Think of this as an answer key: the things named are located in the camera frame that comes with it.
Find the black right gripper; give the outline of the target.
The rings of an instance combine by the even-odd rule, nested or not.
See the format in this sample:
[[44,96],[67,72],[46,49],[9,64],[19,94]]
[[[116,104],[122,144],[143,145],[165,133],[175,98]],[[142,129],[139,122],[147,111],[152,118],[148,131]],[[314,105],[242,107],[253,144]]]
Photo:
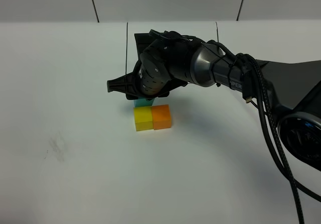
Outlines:
[[173,77],[164,52],[186,39],[177,32],[149,32],[134,34],[138,61],[131,73],[107,81],[108,92],[121,92],[128,100],[167,97],[169,92],[187,82]]

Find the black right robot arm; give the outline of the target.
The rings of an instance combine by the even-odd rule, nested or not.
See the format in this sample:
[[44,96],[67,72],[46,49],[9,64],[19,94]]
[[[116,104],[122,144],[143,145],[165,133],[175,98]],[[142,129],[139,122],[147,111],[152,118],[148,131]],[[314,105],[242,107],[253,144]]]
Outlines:
[[226,86],[256,97],[271,109],[285,148],[303,163],[320,170],[320,62],[279,63],[233,54],[214,40],[205,42],[174,31],[135,34],[138,61],[131,73],[109,80],[108,92],[129,100],[167,97],[189,83]]

